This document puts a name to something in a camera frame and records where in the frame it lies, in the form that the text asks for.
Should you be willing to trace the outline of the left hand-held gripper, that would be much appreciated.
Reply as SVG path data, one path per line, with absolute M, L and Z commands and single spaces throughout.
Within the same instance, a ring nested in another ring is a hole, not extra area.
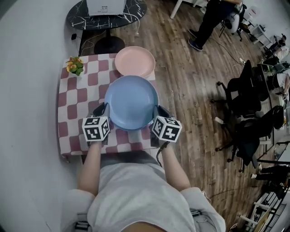
M 103 145 L 107 145 L 110 133 L 110 112 L 110 104 L 103 102 L 93 110 L 90 117 L 83 118 L 82 131 L 87 143 L 100 141 Z

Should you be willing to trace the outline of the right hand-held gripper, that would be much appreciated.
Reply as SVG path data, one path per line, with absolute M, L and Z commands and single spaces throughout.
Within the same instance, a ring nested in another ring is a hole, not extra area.
M 176 143 L 182 130 L 182 124 L 160 105 L 153 108 L 150 129 L 151 147 L 160 147 L 170 142 Z

